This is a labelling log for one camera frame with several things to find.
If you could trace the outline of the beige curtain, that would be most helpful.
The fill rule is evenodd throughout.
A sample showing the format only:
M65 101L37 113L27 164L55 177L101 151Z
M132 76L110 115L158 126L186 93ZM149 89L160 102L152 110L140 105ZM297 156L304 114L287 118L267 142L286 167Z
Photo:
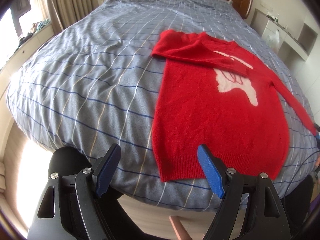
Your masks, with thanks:
M47 0L49 18L57 35L98 7L98 0Z

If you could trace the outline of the clothes pile on sill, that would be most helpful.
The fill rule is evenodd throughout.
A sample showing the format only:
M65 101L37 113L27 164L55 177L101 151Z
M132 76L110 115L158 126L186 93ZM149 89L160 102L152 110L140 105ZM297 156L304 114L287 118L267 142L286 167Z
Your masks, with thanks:
M22 36L19 39L18 46L20 47L21 45L23 45L26 41L28 41L30 38L32 38L32 36L35 33L39 32L41 29L43 29L44 27L46 27L50 23L51 23L51 20L48 18L45 20L42 20L40 22L34 23L32 28L24 36Z

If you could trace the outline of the red knit sweater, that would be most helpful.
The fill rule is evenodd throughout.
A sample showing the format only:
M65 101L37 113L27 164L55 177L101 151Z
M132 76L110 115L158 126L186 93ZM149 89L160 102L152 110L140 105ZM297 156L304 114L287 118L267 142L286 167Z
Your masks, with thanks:
M311 134L310 115L276 73L235 42L207 33L161 33L153 57L165 59L152 123L161 181L204 177L197 148L242 174L275 179L290 145L281 100Z

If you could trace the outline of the white bedside desk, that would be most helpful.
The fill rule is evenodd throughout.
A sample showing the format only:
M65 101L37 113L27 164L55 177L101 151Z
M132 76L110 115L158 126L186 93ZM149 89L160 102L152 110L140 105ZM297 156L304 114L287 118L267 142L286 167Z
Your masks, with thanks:
M298 41L289 32L284 29L281 25L273 22L267 17L262 11L255 9L251 28L253 28L262 39L266 40L276 31L279 31L279 47L282 45L289 46L292 51L294 51L303 61L306 61L309 57L308 53L304 48L298 43Z

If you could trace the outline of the blue plaid duvet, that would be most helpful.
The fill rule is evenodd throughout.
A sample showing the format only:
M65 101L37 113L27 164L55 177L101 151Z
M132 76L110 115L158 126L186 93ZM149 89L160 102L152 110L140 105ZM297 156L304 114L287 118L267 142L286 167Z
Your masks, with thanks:
M152 51L161 33L207 33L235 42L273 70L313 121L288 68L233 7L218 0L110 0L38 50L12 77L7 106L25 135L48 150L76 148L89 161L112 144L121 161L111 185L168 209L215 211L219 198L205 177L161 181L152 123L165 59ZM281 100L289 127L287 159L274 187L283 197L312 171L316 135Z

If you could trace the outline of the white plastic bag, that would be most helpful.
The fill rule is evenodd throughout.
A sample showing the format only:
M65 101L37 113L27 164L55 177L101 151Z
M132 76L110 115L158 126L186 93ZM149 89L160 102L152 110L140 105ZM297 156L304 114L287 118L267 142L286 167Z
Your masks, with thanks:
M267 45L276 53L279 53L280 48L280 33L277 29L275 33L268 35L266 39Z

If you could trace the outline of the window sill cabinet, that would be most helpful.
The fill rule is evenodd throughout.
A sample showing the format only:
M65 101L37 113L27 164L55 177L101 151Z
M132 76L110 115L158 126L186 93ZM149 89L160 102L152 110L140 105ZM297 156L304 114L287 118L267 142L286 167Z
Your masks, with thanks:
M52 24L48 24L36 32L11 56L1 69L1 97L4 95L13 74L21 68L43 44L55 36Z

